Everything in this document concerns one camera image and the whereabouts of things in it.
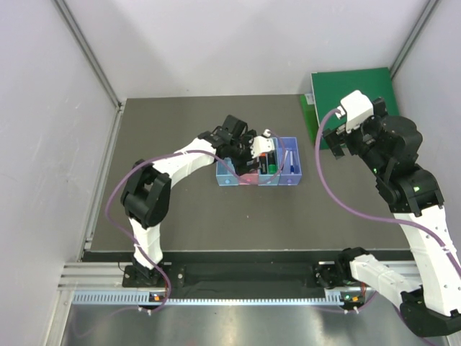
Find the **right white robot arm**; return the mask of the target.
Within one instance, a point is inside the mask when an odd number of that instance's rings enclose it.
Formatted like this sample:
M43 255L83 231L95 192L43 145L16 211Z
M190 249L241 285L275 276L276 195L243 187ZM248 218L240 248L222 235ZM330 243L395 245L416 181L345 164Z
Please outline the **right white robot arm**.
M399 311L418 337L441 337L460 330L460 261L449 235L444 198L435 176L418 162L423 141L416 124L389 115L385 101L360 91L345 96L330 116L340 126L318 130L335 157L358 156L373 173L390 209L387 223L401 227L419 273L418 280L381 263L356 247L340 252L330 286L362 283Z

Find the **blue capped white marker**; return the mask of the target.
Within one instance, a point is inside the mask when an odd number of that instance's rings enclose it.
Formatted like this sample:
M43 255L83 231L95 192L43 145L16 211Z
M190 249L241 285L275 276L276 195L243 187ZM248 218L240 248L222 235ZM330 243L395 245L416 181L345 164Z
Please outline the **blue capped white marker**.
M295 155L293 151L289 151L288 163L290 168L290 174L295 174Z

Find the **purple bin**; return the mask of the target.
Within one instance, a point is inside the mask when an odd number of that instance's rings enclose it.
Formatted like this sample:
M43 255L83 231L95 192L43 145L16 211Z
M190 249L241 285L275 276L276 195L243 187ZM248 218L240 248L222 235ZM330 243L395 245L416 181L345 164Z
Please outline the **purple bin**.
M283 148L278 144L277 150L280 154L279 163L283 164L282 171L279 176L279 186L295 186L300 183L302 177L302 169L300 165L300 155L296 137L281 137L283 146L285 147L285 155L282 155Z

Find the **pink bin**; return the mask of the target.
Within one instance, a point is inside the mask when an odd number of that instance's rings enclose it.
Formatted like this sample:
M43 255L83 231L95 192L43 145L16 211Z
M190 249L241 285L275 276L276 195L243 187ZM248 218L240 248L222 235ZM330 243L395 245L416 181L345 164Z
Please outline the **pink bin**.
M258 185L259 184L259 172L249 172L243 174L238 178L239 185Z

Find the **light blue bin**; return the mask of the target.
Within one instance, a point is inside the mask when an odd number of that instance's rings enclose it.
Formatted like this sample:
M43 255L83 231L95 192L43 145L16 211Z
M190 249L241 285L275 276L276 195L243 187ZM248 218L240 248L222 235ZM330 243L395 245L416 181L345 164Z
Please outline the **light blue bin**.
M280 173L277 174L280 167L280 155L282 149L279 141L272 138L274 150L269 153L263 153L259 157L259 185L260 186L277 186L280 179Z
M222 162L216 162L215 177L218 182L218 185L220 187L238 186L239 181L233 175L233 172L235 172L235 170L231 160L229 158L226 158L224 159L224 162L227 166L230 167L230 170L227 170L227 168Z

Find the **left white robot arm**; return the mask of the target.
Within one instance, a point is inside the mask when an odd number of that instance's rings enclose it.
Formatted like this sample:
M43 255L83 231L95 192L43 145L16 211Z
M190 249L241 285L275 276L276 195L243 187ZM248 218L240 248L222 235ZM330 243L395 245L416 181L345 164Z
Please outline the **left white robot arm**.
M218 158L229 158L239 176L249 172L256 137L247 123L228 115L222 125L199 134L176 156L151 162L128 179L120 202L136 240L133 267L146 285L157 285L163 279L160 225L169 211L174 185Z

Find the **green highlighter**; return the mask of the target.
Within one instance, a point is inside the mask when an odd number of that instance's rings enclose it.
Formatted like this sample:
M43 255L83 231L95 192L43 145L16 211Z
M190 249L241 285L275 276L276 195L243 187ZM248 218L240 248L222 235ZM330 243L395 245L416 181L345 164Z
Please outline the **green highlighter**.
M277 173L277 153L275 151L270 151L267 154L267 167L269 174L276 174Z

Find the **orange highlighter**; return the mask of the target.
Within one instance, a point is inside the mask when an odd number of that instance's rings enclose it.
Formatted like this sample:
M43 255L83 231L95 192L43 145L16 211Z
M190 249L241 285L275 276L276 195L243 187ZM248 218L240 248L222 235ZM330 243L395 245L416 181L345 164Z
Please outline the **orange highlighter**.
M260 163L260 174L261 175L268 174L267 155L266 154L262 154L259 157L259 163Z

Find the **black capped white marker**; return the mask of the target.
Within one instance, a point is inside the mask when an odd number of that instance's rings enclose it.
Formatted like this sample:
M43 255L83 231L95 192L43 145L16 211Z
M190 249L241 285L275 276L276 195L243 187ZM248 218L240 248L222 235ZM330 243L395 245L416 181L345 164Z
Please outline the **black capped white marker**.
M283 157L283 160L282 160L282 165L281 165L282 170L283 170L284 167L285 167L285 162L286 162L286 160L287 160L288 154L289 154L289 151L286 150L286 151L285 151L285 154L284 154L284 157Z

